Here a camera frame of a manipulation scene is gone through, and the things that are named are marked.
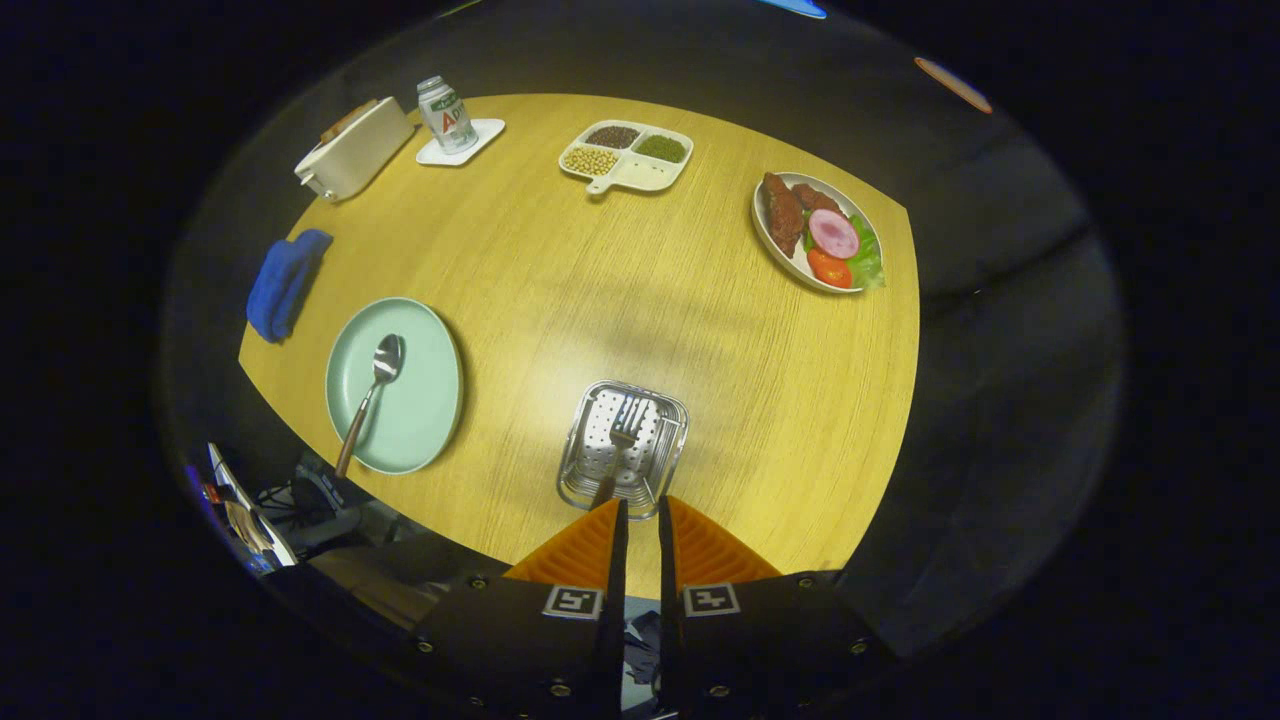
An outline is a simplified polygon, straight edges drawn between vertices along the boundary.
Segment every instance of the drink can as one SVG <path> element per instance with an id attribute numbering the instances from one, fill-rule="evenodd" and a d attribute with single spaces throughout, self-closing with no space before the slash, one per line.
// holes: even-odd
<path id="1" fill-rule="evenodd" d="M 462 152 L 480 140 L 471 127 L 467 106 L 440 76 L 417 83 L 417 106 L 445 155 Z"/>

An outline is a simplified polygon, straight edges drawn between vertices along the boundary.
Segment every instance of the light green plate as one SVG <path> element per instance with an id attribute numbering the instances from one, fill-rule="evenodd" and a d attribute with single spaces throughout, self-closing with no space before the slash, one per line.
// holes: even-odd
<path id="1" fill-rule="evenodd" d="M 412 473 L 444 450 L 462 411 L 462 364 L 449 329 L 430 307 L 385 297 L 356 313 L 338 334 L 325 373 L 329 420 L 346 437 L 374 383 L 374 350 L 388 333 L 404 338 L 399 377 L 374 393 L 355 457 L 388 475 Z"/>

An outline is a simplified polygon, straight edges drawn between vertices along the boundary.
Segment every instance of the lettuce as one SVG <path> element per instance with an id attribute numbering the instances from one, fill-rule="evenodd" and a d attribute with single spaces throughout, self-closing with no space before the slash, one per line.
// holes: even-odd
<path id="1" fill-rule="evenodd" d="M 861 217 L 854 215 L 849 218 L 849 222 L 858 231 L 858 237 L 861 238 L 861 247 L 858 249 L 858 255 L 845 260 L 845 264 L 849 265 L 849 272 L 854 274 L 854 287 L 867 290 L 884 287 L 884 268 L 881 266 L 879 238 L 876 237 L 870 225 Z"/>
<path id="2" fill-rule="evenodd" d="M 800 238 L 800 245 L 806 254 L 813 250 L 813 233 L 809 232 L 809 215 L 812 214 L 812 210 L 804 211 L 804 236 Z"/>

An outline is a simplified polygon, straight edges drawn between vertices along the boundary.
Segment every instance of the wooden table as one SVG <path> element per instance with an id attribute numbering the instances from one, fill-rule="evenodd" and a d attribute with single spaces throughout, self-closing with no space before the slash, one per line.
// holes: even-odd
<path id="1" fill-rule="evenodd" d="M 564 436 L 586 387 L 618 379 L 689 407 L 672 495 L 783 573 L 844 565 L 911 405 L 919 287 L 906 210 L 819 158 L 686 110 L 577 95 L 467 108 L 507 129 L 466 165 L 419 165 L 420 127 L 364 192 L 317 199 L 298 219 L 291 238 L 319 228 L 333 246 L 292 337 L 269 345 L 246 325 L 239 354 L 271 407 L 335 459 L 324 398 L 334 338 L 374 300 L 413 297 L 454 334 L 465 404 L 426 468 L 389 477 L 352 462 L 351 479 L 393 509 L 520 560 L 582 515 L 556 493 Z M 691 137 L 675 186 L 588 200 L 557 158 L 607 118 Z M 888 286 L 822 293 L 769 259 L 749 217 L 764 170 L 808 173 L 852 199 L 879 232 Z M 630 530 L 627 594 L 655 598 L 658 521 Z"/>

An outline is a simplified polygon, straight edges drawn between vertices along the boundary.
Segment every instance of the white tray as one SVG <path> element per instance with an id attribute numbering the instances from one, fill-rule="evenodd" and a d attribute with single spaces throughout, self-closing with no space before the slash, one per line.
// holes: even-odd
<path id="1" fill-rule="evenodd" d="M 623 149 L 605 147 L 603 145 L 591 145 L 586 142 L 586 138 L 590 137 L 593 132 L 608 126 L 632 128 L 640 131 L 640 135 L 631 141 L 630 147 Z M 631 147 L 639 146 L 650 135 L 662 135 L 684 145 L 685 158 L 678 163 L 668 163 L 666 160 L 659 160 L 657 158 L 631 151 Z M 618 161 L 614 163 L 613 167 L 609 168 L 609 172 L 603 176 L 589 176 L 586 173 L 571 170 L 564 165 L 564 156 L 568 155 L 570 150 L 573 150 L 575 147 L 605 150 L 618 155 Z M 685 165 L 689 164 L 689 159 L 692 155 L 694 141 L 689 140 L 687 136 L 680 135 L 678 132 L 672 132 L 667 128 L 659 128 L 655 126 L 646 126 L 644 123 L 632 123 L 630 120 L 600 120 L 582 131 L 581 135 L 573 138 L 573 142 L 568 143 L 568 147 L 561 152 L 559 165 L 562 170 L 571 176 L 589 178 L 591 182 L 586 186 L 586 193 L 591 196 L 604 195 L 604 191 L 609 190 L 609 187 L 614 184 L 657 192 L 671 187 L 671 183 L 676 182 L 676 178 L 678 178 L 680 173 L 684 172 Z"/>
<path id="2" fill-rule="evenodd" d="M 480 151 L 481 147 L 489 145 L 489 141 L 498 137 L 502 128 L 507 127 L 503 120 L 497 120 L 493 118 L 479 118 L 471 120 L 471 127 L 476 128 L 476 135 L 479 138 L 476 143 L 467 147 L 462 152 L 454 152 L 453 155 L 445 155 L 440 150 L 440 143 L 436 142 L 435 136 L 417 151 L 417 164 L 419 165 L 461 165 L 471 159 L 472 155 Z"/>

